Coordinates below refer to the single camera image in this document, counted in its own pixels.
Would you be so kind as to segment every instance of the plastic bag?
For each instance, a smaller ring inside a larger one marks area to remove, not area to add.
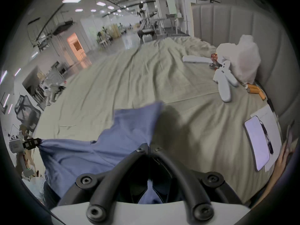
[[[242,35],[238,45],[222,43],[217,48],[218,56],[231,62],[231,71],[242,83],[254,83],[261,59],[253,36]]]

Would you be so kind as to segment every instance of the orange battery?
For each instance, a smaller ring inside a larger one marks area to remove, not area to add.
[[[261,90],[260,90],[259,95],[260,95],[260,97],[262,98],[263,101],[266,99],[266,96],[264,95],[264,93]]]
[[[249,87],[249,88],[258,88],[257,86],[252,85],[252,84],[249,84],[249,83],[248,83],[248,87]]]
[[[248,93],[257,93],[257,94],[259,94],[260,90],[257,89],[257,88],[247,88],[247,92]]]
[[[255,86],[255,85],[252,85],[252,84],[247,84],[247,85],[248,85],[247,92],[249,92],[249,93],[258,93],[263,101],[266,99],[265,94],[263,93],[263,91],[258,86]]]

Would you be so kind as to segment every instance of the red object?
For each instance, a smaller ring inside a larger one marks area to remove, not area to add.
[[[213,53],[213,54],[211,55],[211,60],[212,60],[214,63],[217,62],[217,60],[218,60],[218,54]]]

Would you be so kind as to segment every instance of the blue cloth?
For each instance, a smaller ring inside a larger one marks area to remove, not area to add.
[[[39,150],[49,186],[62,197],[79,175],[109,171],[142,143],[149,145],[162,105],[156,102],[138,109],[116,110],[114,125],[104,130],[97,141],[43,140]],[[157,199],[151,186],[141,203],[156,203]]]

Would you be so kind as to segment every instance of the doorway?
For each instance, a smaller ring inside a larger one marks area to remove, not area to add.
[[[73,33],[71,36],[67,38],[67,41],[71,47],[71,50],[73,51],[74,55],[76,56],[78,61],[82,61],[85,57],[85,51],[82,48],[80,41],[76,35],[76,33]]]

